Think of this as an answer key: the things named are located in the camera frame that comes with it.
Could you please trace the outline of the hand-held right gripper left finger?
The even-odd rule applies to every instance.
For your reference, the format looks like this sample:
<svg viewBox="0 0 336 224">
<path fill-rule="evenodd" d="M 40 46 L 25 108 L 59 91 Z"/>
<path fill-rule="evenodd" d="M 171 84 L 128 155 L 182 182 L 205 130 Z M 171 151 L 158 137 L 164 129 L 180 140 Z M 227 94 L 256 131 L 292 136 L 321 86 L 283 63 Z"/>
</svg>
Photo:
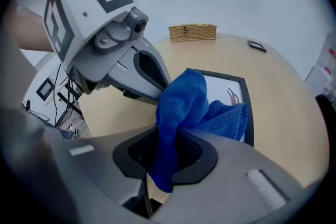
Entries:
<svg viewBox="0 0 336 224">
<path fill-rule="evenodd" d="M 146 172 L 157 145 L 155 126 L 100 137 L 56 140 L 56 163 L 77 204 L 148 204 Z"/>
</svg>

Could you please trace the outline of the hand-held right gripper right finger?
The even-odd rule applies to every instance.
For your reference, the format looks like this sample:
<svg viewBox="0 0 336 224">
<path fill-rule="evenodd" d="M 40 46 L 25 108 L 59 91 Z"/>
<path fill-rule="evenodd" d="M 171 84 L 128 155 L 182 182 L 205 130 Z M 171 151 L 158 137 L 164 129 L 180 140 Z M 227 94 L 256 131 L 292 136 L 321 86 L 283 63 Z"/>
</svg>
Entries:
<svg viewBox="0 0 336 224">
<path fill-rule="evenodd" d="M 218 161 L 200 183 L 174 186 L 157 211 L 159 218 L 262 218 L 303 189 L 287 171 L 246 143 L 197 129 L 182 132 L 212 144 Z"/>
</svg>

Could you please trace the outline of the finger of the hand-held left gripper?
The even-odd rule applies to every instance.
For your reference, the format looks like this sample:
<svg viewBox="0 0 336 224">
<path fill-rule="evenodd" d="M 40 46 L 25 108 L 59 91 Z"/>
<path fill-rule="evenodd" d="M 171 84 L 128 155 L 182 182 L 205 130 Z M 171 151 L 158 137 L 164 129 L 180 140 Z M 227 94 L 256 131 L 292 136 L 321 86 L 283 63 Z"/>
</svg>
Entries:
<svg viewBox="0 0 336 224">
<path fill-rule="evenodd" d="M 170 83 L 158 51 L 146 38 L 140 38 L 132 48 L 135 50 L 133 63 L 137 73 L 158 89 L 166 89 Z"/>
</svg>

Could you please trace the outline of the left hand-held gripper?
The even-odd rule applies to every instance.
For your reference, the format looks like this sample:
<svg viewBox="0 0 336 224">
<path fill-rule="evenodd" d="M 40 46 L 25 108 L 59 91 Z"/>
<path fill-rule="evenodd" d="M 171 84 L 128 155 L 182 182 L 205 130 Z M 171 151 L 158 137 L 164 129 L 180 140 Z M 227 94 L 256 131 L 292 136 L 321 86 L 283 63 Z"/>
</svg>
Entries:
<svg viewBox="0 0 336 224">
<path fill-rule="evenodd" d="M 131 47 L 142 37 L 148 19 L 137 0 L 46 0 L 43 16 L 54 52 L 83 92 L 91 93 L 107 76 L 123 96 L 157 105 L 165 89 L 137 73 Z M 168 79 L 165 64 L 161 66 Z"/>
</svg>

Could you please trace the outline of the blue cleaning cloth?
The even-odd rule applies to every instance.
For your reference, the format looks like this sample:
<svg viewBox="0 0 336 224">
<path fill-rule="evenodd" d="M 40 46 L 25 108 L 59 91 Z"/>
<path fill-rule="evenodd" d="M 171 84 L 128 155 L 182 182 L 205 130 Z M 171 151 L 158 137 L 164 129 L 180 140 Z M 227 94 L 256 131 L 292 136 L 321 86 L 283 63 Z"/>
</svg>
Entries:
<svg viewBox="0 0 336 224">
<path fill-rule="evenodd" d="M 161 94 L 156 108 L 158 147 L 148 173 L 158 189 L 173 190 L 172 176 L 178 171 L 176 136 L 178 127 L 194 127 L 240 141 L 248 125 L 248 106 L 227 89 L 230 105 L 209 102 L 205 77 L 191 69 L 179 75 Z"/>
</svg>

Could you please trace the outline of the black framed deer picture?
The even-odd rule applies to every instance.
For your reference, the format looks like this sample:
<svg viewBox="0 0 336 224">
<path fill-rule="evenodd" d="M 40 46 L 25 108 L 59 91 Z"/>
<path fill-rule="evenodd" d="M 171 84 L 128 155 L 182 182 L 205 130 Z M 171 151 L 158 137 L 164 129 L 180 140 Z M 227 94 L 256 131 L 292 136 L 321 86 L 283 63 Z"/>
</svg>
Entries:
<svg viewBox="0 0 336 224">
<path fill-rule="evenodd" d="M 209 103 L 219 100 L 225 105 L 244 103 L 247 105 L 247 129 L 241 142 L 254 147 L 254 119 L 250 96 L 244 78 L 229 74 L 193 69 L 201 73 L 207 84 L 207 98 Z"/>
</svg>

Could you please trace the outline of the person's left forearm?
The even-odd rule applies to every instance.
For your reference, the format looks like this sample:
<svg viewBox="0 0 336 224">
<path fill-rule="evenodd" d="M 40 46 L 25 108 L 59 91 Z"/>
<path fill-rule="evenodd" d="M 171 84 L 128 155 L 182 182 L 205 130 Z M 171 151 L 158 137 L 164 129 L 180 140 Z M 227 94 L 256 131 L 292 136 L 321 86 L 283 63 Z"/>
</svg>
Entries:
<svg viewBox="0 0 336 224">
<path fill-rule="evenodd" d="M 53 51 L 41 16 L 18 5 L 15 0 L 10 0 L 3 17 L 7 30 L 19 48 L 31 51 Z"/>
</svg>

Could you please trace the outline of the wicker tissue box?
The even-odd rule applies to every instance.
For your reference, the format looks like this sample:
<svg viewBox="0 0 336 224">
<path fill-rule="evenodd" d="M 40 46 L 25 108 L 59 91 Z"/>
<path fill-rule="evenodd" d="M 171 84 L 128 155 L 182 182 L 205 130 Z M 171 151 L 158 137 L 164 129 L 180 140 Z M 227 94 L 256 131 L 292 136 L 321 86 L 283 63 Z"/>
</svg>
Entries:
<svg viewBox="0 0 336 224">
<path fill-rule="evenodd" d="M 182 24 L 169 26 L 170 41 L 215 40 L 217 26 L 212 24 Z"/>
</svg>

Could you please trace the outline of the person's grey shirt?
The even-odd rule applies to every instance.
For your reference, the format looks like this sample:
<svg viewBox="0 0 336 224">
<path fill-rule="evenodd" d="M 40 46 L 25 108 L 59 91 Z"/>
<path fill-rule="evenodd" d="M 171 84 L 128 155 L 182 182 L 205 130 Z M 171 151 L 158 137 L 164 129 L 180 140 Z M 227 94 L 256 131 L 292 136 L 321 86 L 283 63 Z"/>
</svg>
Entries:
<svg viewBox="0 0 336 224">
<path fill-rule="evenodd" d="M 36 69 L 14 42 L 5 23 L 0 23 L 0 125 L 40 125 L 39 119 L 21 110 L 35 75 Z"/>
</svg>

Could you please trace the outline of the white water dispenser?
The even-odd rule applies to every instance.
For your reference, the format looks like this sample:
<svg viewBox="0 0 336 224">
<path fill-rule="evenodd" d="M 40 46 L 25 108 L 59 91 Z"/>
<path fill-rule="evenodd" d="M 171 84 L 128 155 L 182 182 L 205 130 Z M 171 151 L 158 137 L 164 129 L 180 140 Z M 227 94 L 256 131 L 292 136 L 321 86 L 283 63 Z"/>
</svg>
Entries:
<svg viewBox="0 0 336 224">
<path fill-rule="evenodd" d="M 314 97 L 331 92 L 336 95 L 336 65 L 315 64 L 308 73 L 305 83 Z"/>
</svg>

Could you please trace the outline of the small black framed picture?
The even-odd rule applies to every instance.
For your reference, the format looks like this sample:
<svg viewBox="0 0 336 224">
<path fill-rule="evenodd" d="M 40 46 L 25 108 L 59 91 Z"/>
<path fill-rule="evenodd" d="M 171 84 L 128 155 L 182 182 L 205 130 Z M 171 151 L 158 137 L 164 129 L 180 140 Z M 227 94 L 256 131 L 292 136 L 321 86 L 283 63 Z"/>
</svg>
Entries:
<svg viewBox="0 0 336 224">
<path fill-rule="evenodd" d="M 256 49 L 264 53 L 267 52 L 266 48 L 262 44 L 255 41 L 247 40 L 247 45 L 252 49 Z"/>
</svg>

